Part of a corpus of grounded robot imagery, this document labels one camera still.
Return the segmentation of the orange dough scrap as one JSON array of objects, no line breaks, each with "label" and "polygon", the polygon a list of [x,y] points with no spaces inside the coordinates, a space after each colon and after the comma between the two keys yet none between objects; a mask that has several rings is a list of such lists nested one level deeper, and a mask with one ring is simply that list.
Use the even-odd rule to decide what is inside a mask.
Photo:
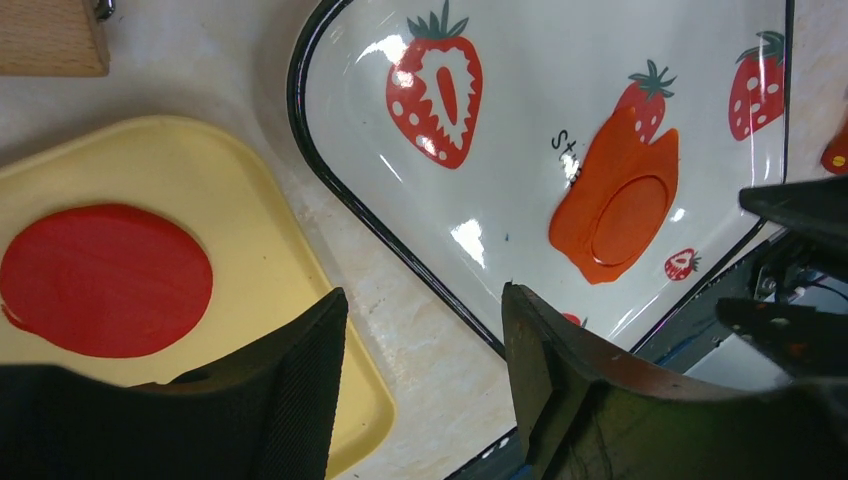
[{"label": "orange dough scrap", "polygon": [[633,108],[611,114],[595,134],[576,181],[569,187],[550,221],[549,243],[564,254],[591,285],[617,281],[641,258],[612,267],[603,266],[594,259],[590,241],[601,212],[612,195],[636,178],[658,177],[669,194],[668,211],[660,230],[677,194],[679,131],[671,128],[655,141],[644,143],[635,130],[636,123]]}]

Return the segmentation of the yellow plastic tray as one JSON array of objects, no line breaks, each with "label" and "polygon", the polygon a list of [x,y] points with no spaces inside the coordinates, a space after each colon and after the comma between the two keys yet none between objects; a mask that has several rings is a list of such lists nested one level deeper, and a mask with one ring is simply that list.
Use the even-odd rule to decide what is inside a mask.
[{"label": "yellow plastic tray", "polygon": [[[1,259],[34,221],[122,204],[181,227],[206,252],[213,292],[198,325],[151,355],[74,353],[12,326],[1,311],[1,370],[56,365],[118,387],[167,384],[290,323],[334,289],[265,163],[222,130],[170,116],[122,121],[1,170]],[[372,453],[395,408],[347,318],[330,479]]]}]

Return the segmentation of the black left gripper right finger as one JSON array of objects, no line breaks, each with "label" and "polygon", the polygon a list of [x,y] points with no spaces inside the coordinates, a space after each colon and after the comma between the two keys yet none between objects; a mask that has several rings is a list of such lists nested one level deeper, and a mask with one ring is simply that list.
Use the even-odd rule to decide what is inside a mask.
[{"label": "black left gripper right finger", "polygon": [[638,358],[530,288],[501,300],[524,459],[537,479],[843,479],[847,383],[746,392]]}]

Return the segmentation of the orange dough disc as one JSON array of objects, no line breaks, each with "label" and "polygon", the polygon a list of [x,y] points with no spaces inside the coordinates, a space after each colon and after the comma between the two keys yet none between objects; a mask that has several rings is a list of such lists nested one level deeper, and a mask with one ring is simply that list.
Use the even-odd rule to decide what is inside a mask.
[{"label": "orange dough disc", "polygon": [[603,266],[638,260],[654,239],[668,211],[666,185],[656,176],[642,176],[617,190],[603,208],[590,241]]}]

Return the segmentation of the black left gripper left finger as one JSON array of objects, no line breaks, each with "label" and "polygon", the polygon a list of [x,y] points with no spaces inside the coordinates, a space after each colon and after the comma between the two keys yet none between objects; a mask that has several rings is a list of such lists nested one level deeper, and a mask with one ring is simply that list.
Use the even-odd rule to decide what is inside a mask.
[{"label": "black left gripper left finger", "polygon": [[5,479],[321,479],[348,302],[334,289],[285,326],[167,384],[118,387],[56,365],[1,370]]}]

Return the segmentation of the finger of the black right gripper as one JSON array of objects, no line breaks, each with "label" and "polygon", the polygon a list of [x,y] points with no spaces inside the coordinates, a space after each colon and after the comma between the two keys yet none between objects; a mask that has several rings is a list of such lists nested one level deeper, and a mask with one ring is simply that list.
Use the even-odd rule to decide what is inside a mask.
[{"label": "finger of the black right gripper", "polygon": [[847,176],[744,188],[747,212],[831,249],[847,248]]},{"label": "finger of the black right gripper", "polygon": [[722,298],[719,322],[790,375],[847,376],[847,316],[811,306]]}]

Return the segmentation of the wooden pastry roller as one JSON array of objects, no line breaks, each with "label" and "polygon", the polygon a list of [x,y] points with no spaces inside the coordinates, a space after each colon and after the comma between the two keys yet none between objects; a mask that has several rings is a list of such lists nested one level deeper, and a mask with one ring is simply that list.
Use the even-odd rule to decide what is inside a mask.
[{"label": "wooden pastry roller", "polygon": [[1,0],[1,74],[104,77],[113,1]]}]

